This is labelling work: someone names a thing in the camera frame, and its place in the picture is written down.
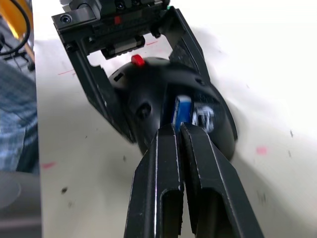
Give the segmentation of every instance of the red mark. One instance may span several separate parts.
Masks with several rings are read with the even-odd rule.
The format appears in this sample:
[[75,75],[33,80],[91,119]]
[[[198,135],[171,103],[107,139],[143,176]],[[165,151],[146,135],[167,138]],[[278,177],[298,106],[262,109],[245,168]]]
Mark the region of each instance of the red mark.
[[41,164],[42,169],[50,169],[51,167],[53,167],[56,164],[56,162],[50,162],[50,163],[45,163],[45,164]]
[[114,17],[114,24],[115,25],[121,24],[121,17],[120,16],[115,16]]
[[63,73],[59,73],[58,75],[62,75],[62,74],[65,74],[65,73],[69,73],[69,72],[71,72],[71,71],[74,71],[74,69],[69,70],[69,71],[66,71],[66,72],[63,72]]
[[153,44],[155,44],[155,43],[157,43],[157,42],[158,42],[158,41],[154,41],[154,42],[148,43],[147,46],[153,45]]
[[257,147],[257,154],[258,155],[266,155],[267,154],[267,148],[265,146]]

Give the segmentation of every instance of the white surface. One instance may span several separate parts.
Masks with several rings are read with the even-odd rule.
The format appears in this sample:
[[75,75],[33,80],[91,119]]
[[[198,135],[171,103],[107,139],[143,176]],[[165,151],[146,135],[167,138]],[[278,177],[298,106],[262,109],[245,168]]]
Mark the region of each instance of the white surface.
[[[208,2],[172,4],[192,27],[233,113],[233,165],[264,235],[315,238],[316,3]],[[33,0],[33,10],[44,238],[121,238],[140,153],[89,105],[73,71],[60,74],[72,66],[51,20],[62,12],[59,1]],[[140,54],[164,57],[164,44]],[[110,75],[129,55],[107,64],[100,53],[89,59]],[[182,232],[193,237],[187,212]]]

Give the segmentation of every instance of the plaid shirt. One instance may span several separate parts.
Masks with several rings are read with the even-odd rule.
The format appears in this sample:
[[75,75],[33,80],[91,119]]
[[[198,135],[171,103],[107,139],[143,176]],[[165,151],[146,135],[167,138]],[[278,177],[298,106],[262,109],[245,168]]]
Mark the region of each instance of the plaid shirt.
[[37,161],[35,82],[0,60],[0,170],[31,172]]

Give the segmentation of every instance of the yellow object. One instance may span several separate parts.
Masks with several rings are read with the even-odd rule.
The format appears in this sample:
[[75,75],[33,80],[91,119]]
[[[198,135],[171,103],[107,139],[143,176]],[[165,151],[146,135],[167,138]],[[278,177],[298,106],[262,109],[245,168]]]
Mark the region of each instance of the yellow object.
[[[16,0],[27,14],[31,30],[33,29],[33,17],[32,12],[25,0]],[[17,39],[23,38],[23,34],[26,32],[25,19],[19,9],[10,0],[0,0],[0,15],[7,22],[10,30]]]

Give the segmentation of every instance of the blue checkered fabric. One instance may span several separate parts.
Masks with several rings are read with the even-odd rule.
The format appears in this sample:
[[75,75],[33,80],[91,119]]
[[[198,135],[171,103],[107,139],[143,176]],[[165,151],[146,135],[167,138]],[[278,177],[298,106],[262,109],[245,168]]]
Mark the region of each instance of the blue checkered fabric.
[[35,82],[0,60],[0,170],[32,172],[37,163]]

